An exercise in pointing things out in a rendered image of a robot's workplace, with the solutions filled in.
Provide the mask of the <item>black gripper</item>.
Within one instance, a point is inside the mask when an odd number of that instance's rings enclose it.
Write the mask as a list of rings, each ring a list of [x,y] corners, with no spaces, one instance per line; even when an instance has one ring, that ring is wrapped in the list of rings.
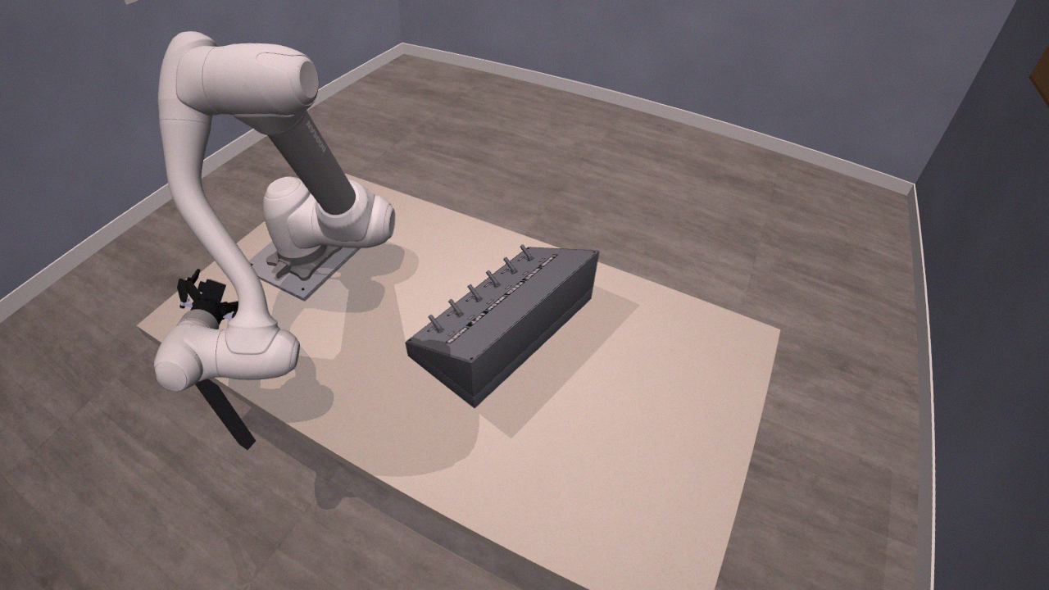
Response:
[[[198,309],[210,312],[212,316],[214,316],[215,319],[218,321],[218,324],[220,324],[222,319],[229,319],[229,320],[233,319],[236,313],[238,312],[238,300],[236,302],[221,302],[217,303],[217,305],[213,305],[212,302],[205,302],[205,299],[200,298],[202,293],[196,291],[198,289],[195,287],[196,279],[198,279],[199,273],[200,270],[197,269],[193,274],[193,276],[191,277],[191,279],[190,277],[188,277],[186,280],[179,279],[179,285],[177,285],[177,290],[179,290],[179,298],[181,301],[179,307],[184,309],[184,307],[187,305],[191,307],[191,310]],[[188,295],[193,299],[193,302],[190,302],[190,300],[188,299]],[[204,302],[200,302],[200,300],[204,300]]]

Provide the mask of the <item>dark grey control console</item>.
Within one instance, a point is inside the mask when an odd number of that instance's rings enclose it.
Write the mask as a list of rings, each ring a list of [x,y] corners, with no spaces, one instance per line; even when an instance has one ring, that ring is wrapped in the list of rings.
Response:
[[[592,298],[600,251],[520,249],[405,341],[408,357],[474,408]]]

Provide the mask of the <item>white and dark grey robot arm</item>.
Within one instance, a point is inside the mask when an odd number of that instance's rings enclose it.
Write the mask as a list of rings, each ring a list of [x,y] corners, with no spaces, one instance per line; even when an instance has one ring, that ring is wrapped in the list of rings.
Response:
[[[155,376],[165,388],[184,391],[212,378],[273,379],[298,363],[298,339],[270,316],[256,271],[205,197],[202,164],[212,115],[234,115],[267,135],[298,175],[275,180],[263,198],[277,250],[266,258],[275,266],[274,279],[290,272],[309,280],[342,247],[368,249],[393,235],[393,206],[346,178],[312,122],[307,109],[318,89],[311,57],[286,46],[217,46],[198,31],[181,31],[171,40],[158,89],[170,193],[184,222],[234,286],[238,312],[224,330],[204,310],[184,314],[155,356]]]

